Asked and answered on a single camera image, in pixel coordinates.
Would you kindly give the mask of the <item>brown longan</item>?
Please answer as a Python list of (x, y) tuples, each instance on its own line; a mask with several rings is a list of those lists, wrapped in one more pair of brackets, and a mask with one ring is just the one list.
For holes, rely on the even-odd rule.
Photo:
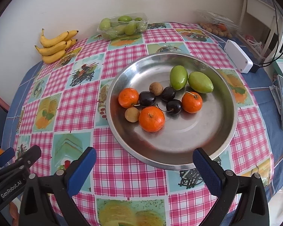
[(153, 82), (149, 86), (149, 91), (153, 93), (155, 96), (159, 96), (162, 94), (164, 88), (159, 82)]
[(135, 107), (128, 108), (125, 111), (125, 119), (131, 123), (135, 123), (139, 120), (140, 111)]

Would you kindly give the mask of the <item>orange tangerine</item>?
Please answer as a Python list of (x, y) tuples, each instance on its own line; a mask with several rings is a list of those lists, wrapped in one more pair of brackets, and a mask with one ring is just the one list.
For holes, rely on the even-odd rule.
[(153, 133), (163, 128), (165, 115), (158, 107), (149, 106), (141, 110), (138, 121), (144, 131)]
[(135, 106), (138, 100), (139, 94), (134, 88), (124, 88), (118, 95), (118, 102), (125, 109)]
[(202, 108), (202, 97), (196, 92), (186, 91), (182, 97), (182, 107), (187, 113), (197, 113)]

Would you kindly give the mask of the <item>dark cherry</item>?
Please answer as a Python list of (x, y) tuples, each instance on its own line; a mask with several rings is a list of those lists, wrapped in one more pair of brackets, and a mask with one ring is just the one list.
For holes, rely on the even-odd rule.
[(178, 99), (173, 99), (166, 104), (166, 111), (169, 114), (177, 115), (182, 111), (182, 102)]
[(172, 87), (165, 87), (163, 92), (161, 93), (160, 97), (163, 101), (169, 102), (173, 100), (176, 96), (176, 90)]
[(142, 91), (139, 94), (139, 104), (142, 107), (152, 106), (156, 101), (156, 96), (149, 91)]

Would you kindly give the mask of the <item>green jujube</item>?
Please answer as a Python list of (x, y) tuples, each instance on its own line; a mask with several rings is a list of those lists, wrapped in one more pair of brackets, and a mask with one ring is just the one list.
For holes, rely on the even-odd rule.
[(190, 73), (188, 82), (190, 87), (199, 93), (211, 93), (214, 90), (214, 85), (210, 78), (199, 71)]

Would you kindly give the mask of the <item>large green jujube fruit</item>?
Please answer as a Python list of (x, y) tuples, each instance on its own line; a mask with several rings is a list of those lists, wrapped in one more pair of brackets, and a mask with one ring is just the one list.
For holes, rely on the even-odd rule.
[(170, 71), (170, 85), (176, 91), (181, 90), (188, 81), (188, 72), (182, 65), (174, 66)]

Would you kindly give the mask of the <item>silver metal plate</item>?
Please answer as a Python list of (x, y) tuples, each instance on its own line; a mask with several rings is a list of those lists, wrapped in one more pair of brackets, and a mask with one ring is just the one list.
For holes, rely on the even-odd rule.
[[(126, 119), (122, 90), (139, 94), (135, 108), (152, 107), (165, 123), (155, 132)], [(237, 107), (222, 75), (204, 61), (181, 53), (156, 53), (136, 60), (112, 81), (106, 99), (109, 127), (121, 147), (138, 160), (162, 169), (193, 168), (202, 148), (215, 159), (229, 146)]]

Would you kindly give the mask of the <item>yellow banana bunch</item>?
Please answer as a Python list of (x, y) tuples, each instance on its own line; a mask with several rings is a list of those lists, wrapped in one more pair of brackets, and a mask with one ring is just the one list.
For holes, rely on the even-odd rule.
[(45, 29), (41, 30), (40, 43), (42, 47), (35, 45), (35, 49), (41, 55), (45, 64), (52, 64), (61, 59), (68, 49), (77, 43), (74, 39), (79, 30), (65, 31), (55, 38), (48, 39), (44, 35)]

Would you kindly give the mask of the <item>pink checkered fruit tablecloth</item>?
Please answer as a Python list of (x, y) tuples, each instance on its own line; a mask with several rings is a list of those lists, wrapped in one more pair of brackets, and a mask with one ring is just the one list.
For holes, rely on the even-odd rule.
[[(19, 157), (37, 145), (37, 176), (66, 169), (86, 148), (96, 163), (73, 197), (91, 225), (122, 219), (134, 225), (199, 225), (215, 203), (193, 164), (201, 147), (223, 169), (240, 176), (258, 173), (268, 186), (274, 159), (260, 109), (247, 83), (217, 40), (200, 25), (155, 23), (143, 33), (116, 28), (109, 41), (96, 35), (76, 42), (57, 61), (38, 63), (14, 97), (3, 147)], [(157, 97), (131, 123), (119, 104), (128, 88), (140, 94), (153, 82), (171, 86), (173, 67), (199, 71), (213, 83), (202, 107), (165, 113)]]

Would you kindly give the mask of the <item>white plastic box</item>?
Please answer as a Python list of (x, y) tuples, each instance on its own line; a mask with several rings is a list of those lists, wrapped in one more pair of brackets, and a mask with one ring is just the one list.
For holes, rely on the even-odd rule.
[(253, 67), (253, 62), (243, 49), (234, 41), (227, 40), (224, 51), (233, 61), (240, 73), (249, 73)]

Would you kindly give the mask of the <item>plastic pack green jujubes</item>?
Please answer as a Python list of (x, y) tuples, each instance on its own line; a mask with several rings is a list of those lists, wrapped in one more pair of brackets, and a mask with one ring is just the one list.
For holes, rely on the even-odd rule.
[(132, 13), (102, 19), (97, 31), (104, 39), (114, 40), (143, 33), (147, 28), (148, 17), (144, 13)]

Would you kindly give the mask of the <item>white shelf unit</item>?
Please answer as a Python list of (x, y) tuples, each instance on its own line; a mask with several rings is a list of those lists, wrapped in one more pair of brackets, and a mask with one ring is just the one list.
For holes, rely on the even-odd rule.
[(243, 0), (238, 37), (259, 64), (283, 59), (283, 10), (274, 0)]

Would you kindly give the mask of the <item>clear box of longans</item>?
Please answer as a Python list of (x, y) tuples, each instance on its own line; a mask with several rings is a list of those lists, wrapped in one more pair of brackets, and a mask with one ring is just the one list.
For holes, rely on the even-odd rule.
[(240, 28), (223, 15), (206, 10), (196, 10), (195, 13), (200, 19), (199, 26), (208, 33), (229, 39), (240, 32)]

